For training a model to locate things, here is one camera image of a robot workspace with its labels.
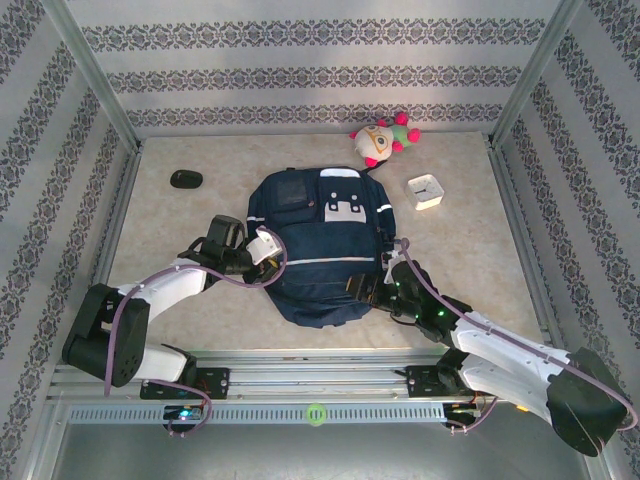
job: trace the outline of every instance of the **striped wallpaper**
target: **striped wallpaper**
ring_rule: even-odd
[[[640,403],[640,4],[585,2],[502,145],[571,350]],[[640,428],[620,434],[640,478]]]
[[[490,132],[558,0],[71,0],[140,137]]]
[[[19,475],[129,158],[37,1],[0,0],[0,479]]]

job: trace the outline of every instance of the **black computer mouse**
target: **black computer mouse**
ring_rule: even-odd
[[[202,174],[193,170],[176,170],[169,183],[176,188],[198,188],[202,185]]]

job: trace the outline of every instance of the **backpack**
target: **backpack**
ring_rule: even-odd
[[[382,253],[393,249],[395,219],[382,184],[347,167],[274,173],[249,199],[249,240],[261,225],[287,248],[283,275],[266,288],[285,319],[322,328],[371,309],[346,288],[352,275],[381,272]]]

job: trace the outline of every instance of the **stuffed toy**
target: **stuffed toy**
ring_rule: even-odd
[[[393,152],[401,152],[412,143],[420,140],[420,130],[409,129],[409,116],[406,113],[396,115],[396,122],[387,126],[384,120],[377,125],[368,125],[349,136],[354,139],[356,152],[364,158],[367,167],[375,167],[386,160]]]

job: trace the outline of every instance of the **square clock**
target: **square clock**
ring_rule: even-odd
[[[416,210],[438,205],[444,196],[444,189],[431,174],[409,180],[404,191]]]

